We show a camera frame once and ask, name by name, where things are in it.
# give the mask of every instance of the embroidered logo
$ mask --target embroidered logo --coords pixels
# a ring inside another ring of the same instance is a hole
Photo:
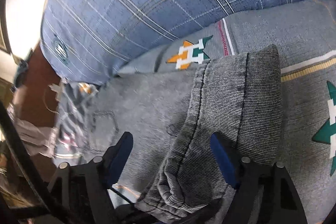
[[[176,63],[176,69],[187,69],[192,62],[202,64],[203,60],[209,59],[209,56],[203,50],[211,38],[212,36],[202,38],[198,40],[198,44],[192,44],[186,40],[183,41],[178,54],[168,59],[167,63]]]
[[[57,37],[55,36],[54,40],[52,41],[52,44],[55,48],[55,52],[58,56],[58,58],[65,64],[68,64],[68,52],[67,47],[65,44]]]
[[[312,140],[318,143],[330,144],[330,159],[333,159],[330,176],[336,170],[336,88],[327,81],[330,100],[328,100],[329,119],[323,124]]]

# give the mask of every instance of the screw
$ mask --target screw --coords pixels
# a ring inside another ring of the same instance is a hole
[[[59,165],[59,168],[60,169],[64,169],[64,168],[67,168],[68,167],[68,163],[67,162],[63,162]]]
[[[251,162],[251,159],[249,157],[242,157],[241,161],[246,163],[246,164],[249,164]]]
[[[101,157],[101,156],[97,156],[97,157],[94,157],[93,158],[93,162],[95,162],[95,163],[99,163],[99,162],[101,162],[103,160],[103,158]]]

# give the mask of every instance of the yellow stripe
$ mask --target yellow stripe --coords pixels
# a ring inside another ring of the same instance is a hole
[[[298,77],[305,76],[305,75],[308,75],[310,73],[313,73],[315,71],[329,68],[330,66],[332,66],[334,64],[336,64],[336,58],[330,59],[330,60],[328,60],[324,63],[318,64],[318,65],[314,65],[312,67],[305,68],[303,70],[294,72],[290,75],[282,76],[281,77],[281,82],[290,81],[290,80],[296,79]]]

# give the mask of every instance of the black cable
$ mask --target black cable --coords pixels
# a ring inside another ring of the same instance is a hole
[[[127,197],[125,197],[123,194],[121,194],[120,192],[118,192],[116,189],[114,188],[110,188],[110,190],[113,192],[113,193],[116,193],[118,196],[120,196],[123,200],[125,200],[126,202],[128,202],[129,204],[132,204],[133,202],[130,201]]]
[[[40,174],[36,170],[33,162],[31,161],[23,143],[16,132],[16,129],[9,118],[6,109],[0,102],[0,125],[3,129],[3,134],[6,139],[6,143],[21,169],[24,177],[29,183],[31,189],[41,201],[42,205],[53,215],[58,218],[64,224],[81,224],[85,223],[79,219],[75,214],[64,208],[59,204],[49,193],[46,185],[40,177]]]

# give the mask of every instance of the white wall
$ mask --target white wall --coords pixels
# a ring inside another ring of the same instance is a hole
[[[13,83],[16,67],[17,65],[13,57],[8,53],[0,51],[0,78]]]
[[[14,55],[25,58],[39,41],[45,0],[6,0],[6,23]]]

